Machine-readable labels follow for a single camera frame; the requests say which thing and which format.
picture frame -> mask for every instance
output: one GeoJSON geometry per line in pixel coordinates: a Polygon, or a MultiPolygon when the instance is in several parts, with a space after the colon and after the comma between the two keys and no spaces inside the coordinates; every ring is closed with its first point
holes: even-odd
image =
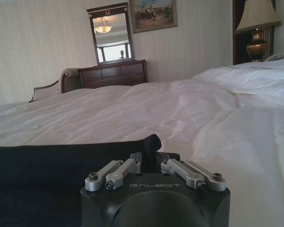
{"type": "Polygon", "coordinates": [[[177,27],[176,0],[129,0],[133,33],[177,27]]]}

wooden mirror frame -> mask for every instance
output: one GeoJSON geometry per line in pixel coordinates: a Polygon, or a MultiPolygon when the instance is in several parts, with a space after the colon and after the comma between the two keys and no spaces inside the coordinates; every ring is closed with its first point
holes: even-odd
{"type": "Polygon", "coordinates": [[[114,5],[110,5],[110,6],[93,8],[93,9],[87,9],[87,12],[89,14],[89,19],[90,19],[91,33],[93,34],[93,39],[94,39],[95,56],[96,56],[96,61],[97,61],[98,65],[106,65],[106,64],[111,64],[111,63],[119,63],[119,62],[133,61],[134,60],[132,41],[131,41],[131,36],[130,36],[130,25],[129,25],[129,19],[128,19],[128,10],[129,9],[128,9],[128,3],[127,2],[114,4],[114,5]],[[130,46],[131,58],[100,62],[98,50],[97,50],[98,47],[97,47],[96,38],[95,38],[95,29],[94,29],[93,19],[99,18],[99,17],[121,14],[121,13],[125,13],[127,35],[128,35],[129,46],[130,46]]]}

table lamp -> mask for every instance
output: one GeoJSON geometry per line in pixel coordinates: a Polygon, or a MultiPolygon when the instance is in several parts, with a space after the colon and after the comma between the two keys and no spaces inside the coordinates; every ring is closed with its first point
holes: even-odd
{"type": "Polygon", "coordinates": [[[252,61],[263,61],[268,44],[263,40],[261,27],[279,26],[281,20],[275,13],[271,0],[247,0],[236,34],[252,31],[253,40],[247,45],[252,61]]]}

silver bracket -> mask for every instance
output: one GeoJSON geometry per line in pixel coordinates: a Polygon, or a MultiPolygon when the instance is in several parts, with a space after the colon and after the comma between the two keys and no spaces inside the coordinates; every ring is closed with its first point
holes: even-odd
{"type": "Polygon", "coordinates": [[[212,174],[192,161],[179,162],[176,159],[164,160],[161,163],[162,173],[177,173],[188,187],[204,189],[206,186],[216,192],[226,189],[226,181],[221,174],[212,174]]]}
{"type": "Polygon", "coordinates": [[[133,153],[130,155],[130,158],[142,162],[143,161],[142,152],[133,153]]]}
{"type": "Polygon", "coordinates": [[[129,158],[120,168],[106,176],[106,189],[117,189],[123,186],[123,180],[129,173],[140,173],[141,163],[129,158]]]}
{"type": "Polygon", "coordinates": [[[90,173],[88,178],[85,179],[85,189],[89,192],[95,192],[102,188],[103,183],[105,182],[105,177],[117,170],[123,161],[111,161],[109,164],[104,166],[100,171],[96,173],[90,173]]]}
{"type": "Polygon", "coordinates": [[[226,190],[226,181],[221,174],[211,173],[192,161],[185,161],[184,163],[194,172],[202,174],[207,186],[211,190],[216,192],[223,192],[226,190]]]}
{"type": "Polygon", "coordinates": [[[192,172],[176,159],[163,161],[161,163],[161,170],[166,174],[177,173],[186,181],[186,185],[190,188],[204,189],[206,187],[206,183],[202,175],[192,172]]]}

brass lamp base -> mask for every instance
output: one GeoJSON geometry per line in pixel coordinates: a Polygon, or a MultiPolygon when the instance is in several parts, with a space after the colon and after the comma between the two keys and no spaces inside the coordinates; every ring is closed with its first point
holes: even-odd
{"type": "Polygon", "coordinates": [[[263,40],[263,31],[256,29],[252,32],[253,40],[247,45],[247,52],[252,61],[264,61],[268,43],[263,40]]]}

